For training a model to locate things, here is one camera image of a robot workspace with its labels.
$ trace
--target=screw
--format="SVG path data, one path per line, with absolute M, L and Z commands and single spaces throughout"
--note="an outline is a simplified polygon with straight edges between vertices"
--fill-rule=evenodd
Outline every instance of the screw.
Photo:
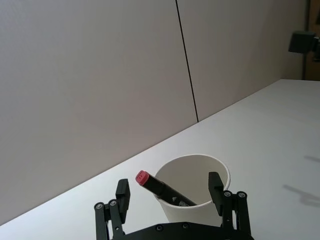
M 164 229 L 164 226 L 162 226 L 161 224 L 155 226 L 155 230 L 157 230 L 158 232 L 161 232 Z
M 188 223 L 183 223 L 183 224 L 182 224 L 182 228 L 188 229 L 188 228 L 189 228 L 189 224 L 188 224 Z
M 110 205 L 111 205 L 111 206 L 114 206 L 114 205 L 116 205 L 116 204 L 117 204 L 117 202 L 116 202 L 115 200 L 113 200 L 113 201 L 110 202 Z
M 100 209 L 100 208 L 102 208 L 102 207 L 103 207 L 102 203 L 99 203 L 99 204 L 97 204 L 97 205 L 95 206 L 96 209 Z
M 238 196 L 239 196 L 240 198 L 245 198 L 245 197 L 246 197 L 246 195 L 245 195 L 243 192 L 239 192 Z

